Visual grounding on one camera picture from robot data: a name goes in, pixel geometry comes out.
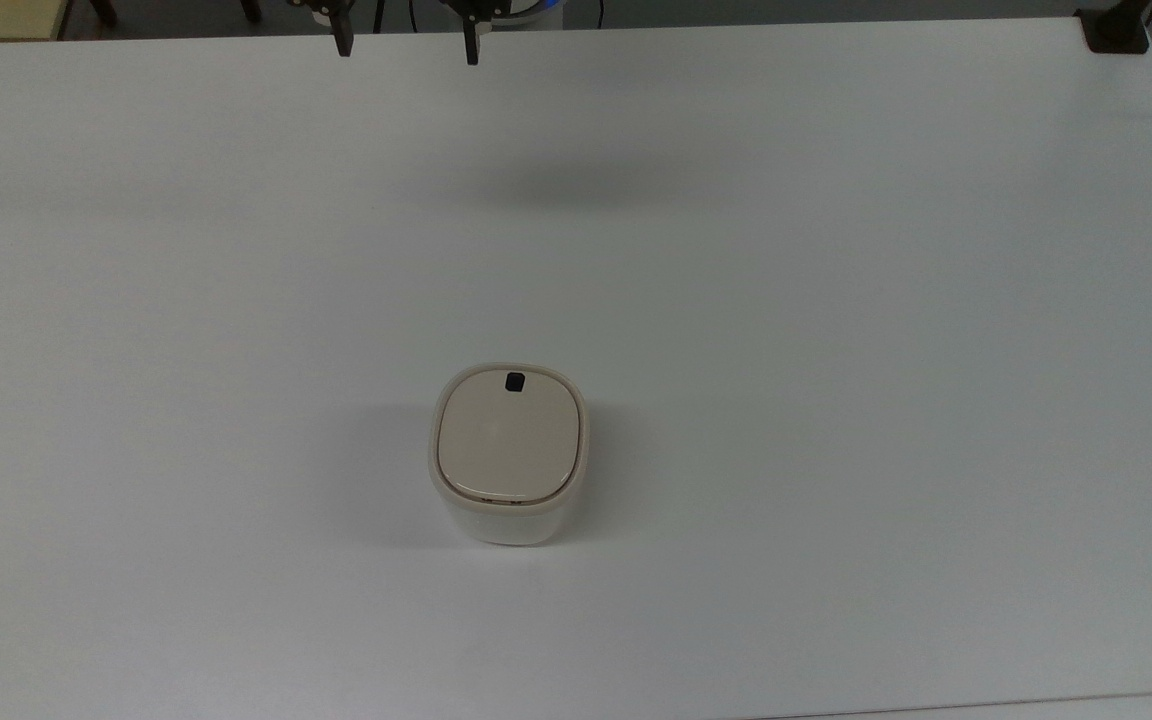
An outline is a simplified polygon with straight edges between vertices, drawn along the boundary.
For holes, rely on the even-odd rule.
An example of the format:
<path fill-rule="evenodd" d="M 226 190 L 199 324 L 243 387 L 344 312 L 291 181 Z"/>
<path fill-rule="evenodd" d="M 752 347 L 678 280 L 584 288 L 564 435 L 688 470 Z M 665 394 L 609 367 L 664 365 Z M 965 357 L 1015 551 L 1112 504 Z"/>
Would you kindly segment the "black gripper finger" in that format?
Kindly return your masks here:
<path fill-rule="evenodd" d="M 505 18 L 509 10 L 511 1 L 457 1 L 456 15 L 461 22 L 468 65 L 476 67 L 480 63 L 482 36 L 492 29 L 494 20 Z"/>
<path fill-rule="evenodd" d="M 306 9 L 320 26 L 329 28 L 339 56 L 348 58 L 353 55 L 353 41 L 355 41 L 351 18 L 353 5 L 355 3 L 353 1 L 289 0 L 288 5 Z"/>

